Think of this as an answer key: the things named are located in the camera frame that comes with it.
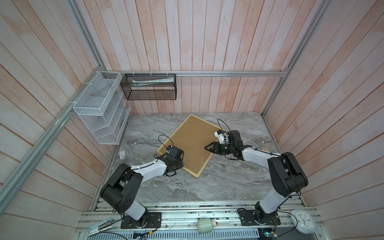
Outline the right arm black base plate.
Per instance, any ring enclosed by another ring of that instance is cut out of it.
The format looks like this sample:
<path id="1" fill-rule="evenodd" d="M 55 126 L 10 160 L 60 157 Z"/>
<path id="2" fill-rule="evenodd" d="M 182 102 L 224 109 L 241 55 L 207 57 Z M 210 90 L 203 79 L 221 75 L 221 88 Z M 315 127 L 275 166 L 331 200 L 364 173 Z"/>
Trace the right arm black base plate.
<path id="1" fill-rule="evenodd" d="M 277 214 L 274 212 L 272 214 L 264 214 L 259 210 L 246 210 L 244 208 L 237 209 L 237 213 L 240 217 L 242 226 L 279 226 L 281 225 L 281 220 Z"/>

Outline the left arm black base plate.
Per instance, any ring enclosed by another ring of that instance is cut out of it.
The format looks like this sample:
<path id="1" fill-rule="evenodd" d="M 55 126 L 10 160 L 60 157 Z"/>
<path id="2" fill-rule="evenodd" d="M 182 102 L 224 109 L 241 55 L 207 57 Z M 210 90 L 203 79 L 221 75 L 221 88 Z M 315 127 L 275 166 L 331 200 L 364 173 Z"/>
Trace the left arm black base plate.
<path id="1" fill-rule="evenodd" d="M 161 221 L 161 212 L 146 211 L 144 215 L 138 220 L 134 220 L 132 217 L 125 215 L 121 223 L 121 229 L 158 229 L 161 227 Z"/>

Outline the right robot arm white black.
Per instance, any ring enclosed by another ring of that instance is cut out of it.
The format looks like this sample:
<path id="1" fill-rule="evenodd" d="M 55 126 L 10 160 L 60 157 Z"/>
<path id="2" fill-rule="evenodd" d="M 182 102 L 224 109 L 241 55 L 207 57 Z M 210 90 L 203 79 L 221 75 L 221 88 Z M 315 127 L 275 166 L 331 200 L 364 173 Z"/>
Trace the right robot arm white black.
<path id="1" fill-rule="evenodd" d="M 258 223 L 271 217 L 293 193 L 299 193 L 308 185 L 308 178 L 292 153 L 271 153 L 245 145 L 236 130 L 219 130 L 215 137 L 218 141 L 205 146 L 206 151 L 220 156 L 232 155 L 232 160 L 251 162 L 269 170 L 273 187 L 255 205 Z"/>

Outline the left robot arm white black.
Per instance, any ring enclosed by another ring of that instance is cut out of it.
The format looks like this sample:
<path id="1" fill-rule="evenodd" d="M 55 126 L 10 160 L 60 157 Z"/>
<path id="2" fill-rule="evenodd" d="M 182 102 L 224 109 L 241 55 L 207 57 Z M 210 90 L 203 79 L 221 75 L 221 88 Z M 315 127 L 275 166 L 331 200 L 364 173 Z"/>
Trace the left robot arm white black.
<path id="1" fill-rule="evenodd" d="M 168 146 L 165 154 L 139 166 L 120 164 L 100 191 L 100 197 L 116 212 L 125 214 L 143 225 L 148 218 L 148 209 L 136 200 L 142 183 L 159 176 L 172 177 L 184 167 L 184 151 Z"/>

